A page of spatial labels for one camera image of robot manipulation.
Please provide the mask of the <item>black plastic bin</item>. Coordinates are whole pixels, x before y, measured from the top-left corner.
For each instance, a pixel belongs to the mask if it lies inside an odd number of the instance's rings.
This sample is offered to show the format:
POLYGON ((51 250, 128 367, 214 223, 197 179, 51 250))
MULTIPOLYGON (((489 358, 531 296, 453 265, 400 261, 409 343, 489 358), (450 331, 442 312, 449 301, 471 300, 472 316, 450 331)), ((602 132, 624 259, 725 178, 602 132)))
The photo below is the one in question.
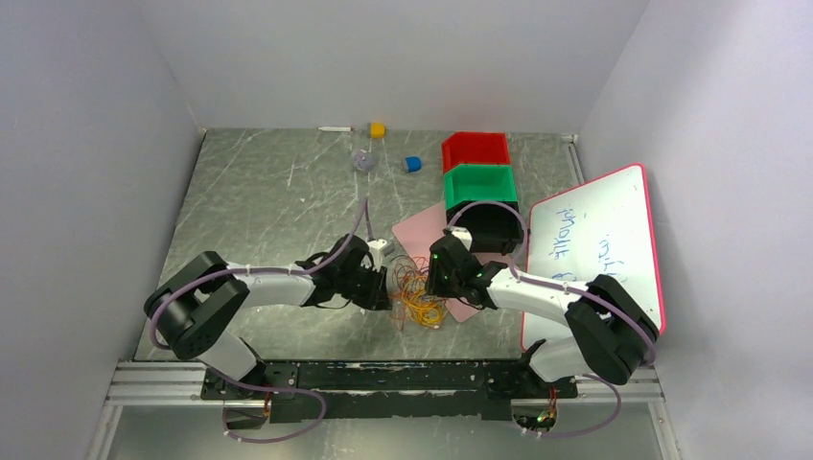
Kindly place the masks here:
POLYGON ((478 205, 468 209, 454 226, 467 229, 473 253, 512 253, 523 242, 522 226, 508 209, 497 205, 478 205))

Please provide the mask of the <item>green plastic bin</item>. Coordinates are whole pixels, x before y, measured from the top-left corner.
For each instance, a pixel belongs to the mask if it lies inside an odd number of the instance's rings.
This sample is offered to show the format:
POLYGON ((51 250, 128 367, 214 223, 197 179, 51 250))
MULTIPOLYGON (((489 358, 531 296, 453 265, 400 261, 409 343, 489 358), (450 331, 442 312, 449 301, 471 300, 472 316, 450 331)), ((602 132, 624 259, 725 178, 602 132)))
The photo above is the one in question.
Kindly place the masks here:
POLYGON ((447 210, 468 201, 519 201, 513 169, 508 165, 460 164, 443 178, 447 210))

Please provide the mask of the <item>red plastic bin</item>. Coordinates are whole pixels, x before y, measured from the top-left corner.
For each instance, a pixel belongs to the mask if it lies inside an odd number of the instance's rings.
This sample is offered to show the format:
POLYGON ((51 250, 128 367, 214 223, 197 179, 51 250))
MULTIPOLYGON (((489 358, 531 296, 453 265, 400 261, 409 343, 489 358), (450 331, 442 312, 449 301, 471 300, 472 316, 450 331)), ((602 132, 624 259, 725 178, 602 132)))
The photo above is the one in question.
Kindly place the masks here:
POLYGON ((458 131, 441 144, 442 171, 461 164, 510 165, 507 138, 499 132, 458 131))

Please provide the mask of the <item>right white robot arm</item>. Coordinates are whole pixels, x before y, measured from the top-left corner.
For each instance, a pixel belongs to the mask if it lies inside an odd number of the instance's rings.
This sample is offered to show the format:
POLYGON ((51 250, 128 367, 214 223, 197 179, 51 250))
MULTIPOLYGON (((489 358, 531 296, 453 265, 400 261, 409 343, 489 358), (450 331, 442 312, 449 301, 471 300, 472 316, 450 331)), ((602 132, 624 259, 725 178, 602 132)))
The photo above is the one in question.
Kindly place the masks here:
POLYGON ((514 264, 481 263, 466 244, 446 233, 430 246, 428 294, 458 299, 477 310, 514 310, 568 329, 529 347, 517 373, 525 395, 542 396, 564 377, 591 374, 626 384, 655 358, 659 328, 615 278, 586 284, 531 276, 514 264))

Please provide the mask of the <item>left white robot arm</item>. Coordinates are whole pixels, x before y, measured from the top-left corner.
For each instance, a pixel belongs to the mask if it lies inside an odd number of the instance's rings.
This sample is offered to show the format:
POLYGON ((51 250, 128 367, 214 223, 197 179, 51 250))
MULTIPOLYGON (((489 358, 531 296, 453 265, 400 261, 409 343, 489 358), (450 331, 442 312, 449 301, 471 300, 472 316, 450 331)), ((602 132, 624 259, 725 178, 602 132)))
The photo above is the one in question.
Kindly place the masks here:
POLYGON ((271 384, 267 365, 227 327, 238 310, 288 305, 326 308, 335 297, 367 311, 389 311, 384 239, 346 235, 327 252, 288 266, 252 269, 205 251, 146 301, 151 333, 182 360, 196 359, 226 375, 227 386, 250 399, 271 384))

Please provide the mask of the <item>pink clipboard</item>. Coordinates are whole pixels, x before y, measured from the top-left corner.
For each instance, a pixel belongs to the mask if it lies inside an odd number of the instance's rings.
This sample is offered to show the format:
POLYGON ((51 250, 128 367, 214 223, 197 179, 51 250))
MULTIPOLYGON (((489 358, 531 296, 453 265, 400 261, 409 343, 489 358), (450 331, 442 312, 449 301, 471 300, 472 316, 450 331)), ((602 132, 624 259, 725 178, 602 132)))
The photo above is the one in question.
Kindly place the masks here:
MULTIPOLYGON (((396 223, 392 233, 409 257, 427 258, 430 245, 441 238, 447 224, 446 208, 443 201, 396 223)), ((455 321, 463 323, 479 313, 456 299, 448 299, 446 308, 455 321)))

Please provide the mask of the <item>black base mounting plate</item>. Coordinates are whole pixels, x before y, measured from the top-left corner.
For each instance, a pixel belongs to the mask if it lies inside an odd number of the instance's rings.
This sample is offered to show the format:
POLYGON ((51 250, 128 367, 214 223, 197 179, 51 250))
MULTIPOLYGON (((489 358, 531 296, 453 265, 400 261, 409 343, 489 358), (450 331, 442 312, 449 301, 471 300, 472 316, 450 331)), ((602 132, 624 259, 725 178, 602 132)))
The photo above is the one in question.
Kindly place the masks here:
POLYGON ((519 359, 453 360, 271 360, 253 384, 270 393, 240 388, 214 371, 204 375, 200 396, 244 409, 271 424, 327 419, 478 416, 509 421, 519 400, 573 399, 573 377, 548 383, 519 359))

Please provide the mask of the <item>blue cube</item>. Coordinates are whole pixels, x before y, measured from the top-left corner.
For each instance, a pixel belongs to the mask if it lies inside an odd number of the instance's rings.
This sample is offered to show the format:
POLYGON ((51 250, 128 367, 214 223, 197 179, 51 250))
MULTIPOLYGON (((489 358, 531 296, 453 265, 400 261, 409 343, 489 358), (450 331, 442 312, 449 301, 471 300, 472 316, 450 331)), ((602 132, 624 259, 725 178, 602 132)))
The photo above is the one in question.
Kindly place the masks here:
POLYGON ((407 156, 404 158, 404 169, 407 173, 416 173, 422 169, 422 159, 418 156, 407 156))

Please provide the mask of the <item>yellow cube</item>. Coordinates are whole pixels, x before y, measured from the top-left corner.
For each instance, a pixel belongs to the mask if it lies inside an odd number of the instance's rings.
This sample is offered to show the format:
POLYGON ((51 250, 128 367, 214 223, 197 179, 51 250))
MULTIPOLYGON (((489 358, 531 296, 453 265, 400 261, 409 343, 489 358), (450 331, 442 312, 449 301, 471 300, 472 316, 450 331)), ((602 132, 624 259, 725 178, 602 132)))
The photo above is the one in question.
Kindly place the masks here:
POLYGON ((370 123, 368 132, 371 139, 382 139, 386 135, 386 126, 382 123, 370 123))

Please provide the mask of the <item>pink-framed whiteboard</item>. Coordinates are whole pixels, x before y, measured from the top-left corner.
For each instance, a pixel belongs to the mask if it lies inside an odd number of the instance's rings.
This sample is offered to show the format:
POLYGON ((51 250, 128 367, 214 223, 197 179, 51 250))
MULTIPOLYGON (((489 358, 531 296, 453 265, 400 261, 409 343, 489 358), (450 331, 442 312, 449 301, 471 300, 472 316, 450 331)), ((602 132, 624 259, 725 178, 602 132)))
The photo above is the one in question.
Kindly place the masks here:
POLYGON ((568 284, 618 280, 659 332, 666 329, 645 168, 634 163, 535 203, 525 270, 568 284))

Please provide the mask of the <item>aluminium rail frame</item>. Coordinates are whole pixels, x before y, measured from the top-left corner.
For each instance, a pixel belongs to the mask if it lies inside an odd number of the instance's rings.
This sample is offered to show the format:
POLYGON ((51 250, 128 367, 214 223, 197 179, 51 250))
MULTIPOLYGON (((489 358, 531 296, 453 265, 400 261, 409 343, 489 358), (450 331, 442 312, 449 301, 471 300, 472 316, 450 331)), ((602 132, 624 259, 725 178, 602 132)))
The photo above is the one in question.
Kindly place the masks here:
MULTIPOLYGON (((88 459, 106 459, 125 407, 260 407, 256 401, 207 401, 200 394, 205 366, 196 362, 124 361, 117 364, 108 386, 103 411, 87 451, 88 459)), ((625 403, 647 405, 657 446, 663 459, 681 459, 682 452, 666 408, 662 385, 653 366, 636 371, 619 388, 625 403)))

